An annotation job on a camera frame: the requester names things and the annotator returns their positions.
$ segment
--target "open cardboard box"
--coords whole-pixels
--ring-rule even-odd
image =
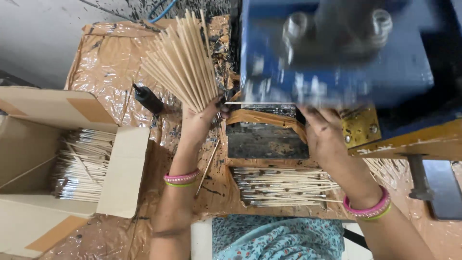
[[[0,252],[37,257],[93,213],[135,215],[149,129],[119,127],[87,92],[0,87]],[[50,195],[59,138],[65,130],[116,133],[98,203]]]

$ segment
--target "plastic sheet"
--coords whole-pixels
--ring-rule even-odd
[[[222,87],[226,87],[228,83],[227,70],[230,66],[225,60],[228,48],[227,19],[227,17],[215,17],[209,25],[216,74]],[[159,25],[166,26],[172,22],[172,20],[161,20]],[[156,204],[164,187],[162,176],[170,168],[181,133],[179,112],[181,104],[165,89],[157,87],[153,79],[140,68],[140,58],[146,52],[144,46],[153,36],[155,33],[152,31],[130,22],[93,24],[84,27],[84,36],[71,67],[66,88],[93,93],[114,120],[122,126],[149,126],[151,151],[146,161],[139,210],[132,219],[95,215],[87,225],[71,233],[46,252],[41,259],[148,259],[151,216],[156,210]],[[133,83],[148,86],[170,106],[172,112],[153,117],[134,99],[131,87]],[[218,135],[218,129],[210,131],[207,142],[200,151],[201,171],[208,163]],[[239,189],[232,179],[229,167],[276,165],[300,168],[318,167],[318,165],[312,159],[302,161],[229,159],[225,157],[226,147],[225,141],[213,158],[208,177],[194,205],[195,220],[230,213],[352,219],[337,203],[327,203],[327,209],[320,206],[246,209],[239,200]],[[397,184],[408,189],[409,183],[406,181],[409,180],[410,175],[406,176],[403,175]],[[401,198],[402,194],[395,194],[394,197]],[[335,199],[343,196],[341,192],[328,195]],[[408,205],[413,204],[414,201],[411,202],[405,199],[402,207],[407,209],[407,216],[416,219],[413,221],[417,226],[423,227],[424,224],[417,222],[417,216],[421,211],[409,209]],[[438,229],[438,231],[444,233],[446,229]],[[454,236],[451,234],[443,238],[446,241],[453,239]]]

